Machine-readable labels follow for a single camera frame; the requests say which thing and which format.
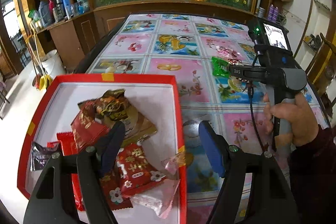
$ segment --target maroon sleeve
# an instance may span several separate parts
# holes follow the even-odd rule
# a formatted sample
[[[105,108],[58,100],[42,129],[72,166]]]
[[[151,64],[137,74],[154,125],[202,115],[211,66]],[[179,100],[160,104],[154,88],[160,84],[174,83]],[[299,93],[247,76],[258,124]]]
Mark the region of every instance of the maroon sleeve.
[[[336,221],[336,146],[331,128],[297,147],[289,159],[290,183],[302,223]]]

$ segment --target white bucket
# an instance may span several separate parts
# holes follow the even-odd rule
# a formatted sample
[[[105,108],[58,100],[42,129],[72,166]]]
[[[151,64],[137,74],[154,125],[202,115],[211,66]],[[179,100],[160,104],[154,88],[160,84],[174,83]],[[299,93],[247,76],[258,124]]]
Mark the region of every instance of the white bucket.
[[[57,75],[66,74],[57,50],[48,52],[41,59],[41,63],[47,74],[49,74],[52,79],[55,79]]]

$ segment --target green candy package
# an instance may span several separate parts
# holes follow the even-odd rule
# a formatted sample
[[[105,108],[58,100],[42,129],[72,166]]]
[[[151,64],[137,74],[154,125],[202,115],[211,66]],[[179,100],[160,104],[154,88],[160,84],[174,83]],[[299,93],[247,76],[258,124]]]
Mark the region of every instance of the green candy package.
[[[228,78],[230,76],[230,73],[228,71],[228,65],[229,63],[226,62],[223,59],[220,59],[218,57],[211,57],[212,65],[213,65],[213,76],[222,76]]]

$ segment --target human hand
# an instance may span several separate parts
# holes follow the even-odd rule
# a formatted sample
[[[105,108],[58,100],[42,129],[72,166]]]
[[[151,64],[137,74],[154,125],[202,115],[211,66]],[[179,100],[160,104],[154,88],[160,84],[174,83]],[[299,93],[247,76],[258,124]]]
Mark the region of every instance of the human hand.
[[[292,132],[276,136],[276,147],[293,142],[295,146],[302,146],[315,139],[319,131],[316,118],[304,95],[299,92],[295,95],[295,104],[280,103],[271,107],[268,94],[264,96],[266,106],[264,114],[266,116],[266,130],[270,134],[273,130],[273,116],[286,119],[291,123]]]

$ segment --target blue gripper pad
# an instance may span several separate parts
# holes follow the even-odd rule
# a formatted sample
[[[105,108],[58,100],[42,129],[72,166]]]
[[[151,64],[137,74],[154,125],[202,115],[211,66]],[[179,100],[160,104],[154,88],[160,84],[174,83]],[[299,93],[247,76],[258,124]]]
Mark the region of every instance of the blue gripper pad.
[[[199,123],[198,134],[213,171],[220,177],[224,177],[223,155],[216,144],[217,137],[220,136],[216,135],[210,124],[205,121]]]

